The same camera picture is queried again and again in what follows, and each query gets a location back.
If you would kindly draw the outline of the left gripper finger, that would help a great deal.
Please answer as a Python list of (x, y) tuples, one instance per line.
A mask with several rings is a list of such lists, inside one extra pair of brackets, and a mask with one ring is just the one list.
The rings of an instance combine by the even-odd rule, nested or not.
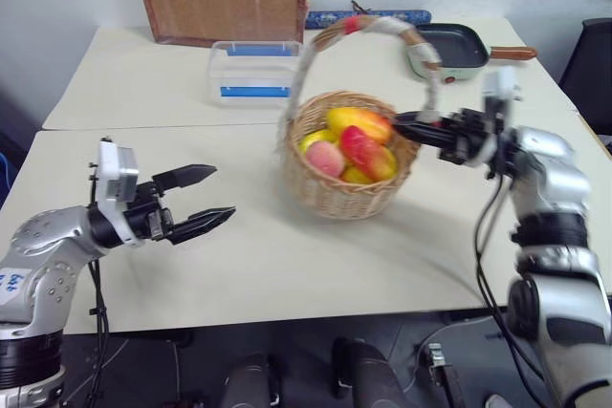
[(189, 164), (156, 174), (152, 181), (158, 189), (184, 188), (200, 183), (216, 171), (217, 168), (213, 165)]
[(190, 215), (185, 221), (174, 224), (167, 234), (172, 245), (195, 239), (209, 233), (226, 222), (236, 211), (235, 206), (210, 208)]

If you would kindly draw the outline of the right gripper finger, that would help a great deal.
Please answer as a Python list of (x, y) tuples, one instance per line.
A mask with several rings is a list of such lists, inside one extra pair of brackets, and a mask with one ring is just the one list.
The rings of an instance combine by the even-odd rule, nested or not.
[(435, 124), (410, 121), (394, 122), (392, 126), (396, 133), (408, 140), (439, 149), (450, 147), (450, 131)]
[(409, 111), (397, 114), (393, 120), (393, 127), (395, 130), (400, 130), (414, 123), (442, 127), (447, 122), (448, 118), (435, 110)]

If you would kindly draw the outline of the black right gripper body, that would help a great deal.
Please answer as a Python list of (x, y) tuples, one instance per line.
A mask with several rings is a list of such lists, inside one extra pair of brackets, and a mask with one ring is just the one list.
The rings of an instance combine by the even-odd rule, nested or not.
[(438, 126), (454, 136), (451, 146), (439, 149), (440, 160), (472, 168), (483, 164), (498, 168), (499, 129), (496, 115), (461, 109), (441, 118)]

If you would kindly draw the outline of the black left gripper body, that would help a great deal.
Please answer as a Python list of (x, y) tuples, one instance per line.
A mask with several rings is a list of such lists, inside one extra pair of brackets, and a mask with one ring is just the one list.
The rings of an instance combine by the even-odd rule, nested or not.
[(135, 197), (123, 215), (138, 239), (160, 241), (171, 233), (173, 219), (170, 210), (163, 207), (163, 196), (153, 181), (137, 185)]

